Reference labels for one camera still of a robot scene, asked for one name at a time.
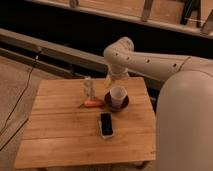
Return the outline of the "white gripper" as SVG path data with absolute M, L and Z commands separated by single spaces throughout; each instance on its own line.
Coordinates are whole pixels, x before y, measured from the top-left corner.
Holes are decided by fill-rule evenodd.
M 128 77 L 128 69 L 117 65 L 109 65 L 107 77 L 104 81 L 104 87 L 107 89 L 112 85 L 112 80 L 120 80 Z

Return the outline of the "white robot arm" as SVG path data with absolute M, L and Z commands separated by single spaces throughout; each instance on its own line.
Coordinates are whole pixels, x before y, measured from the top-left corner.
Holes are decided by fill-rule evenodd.
M 156 108 L 156 171 L 213 171 L 213 59 L 136 52 L 122 37 L 103 52 L 111 80 L 130 69 L 162 83 Z

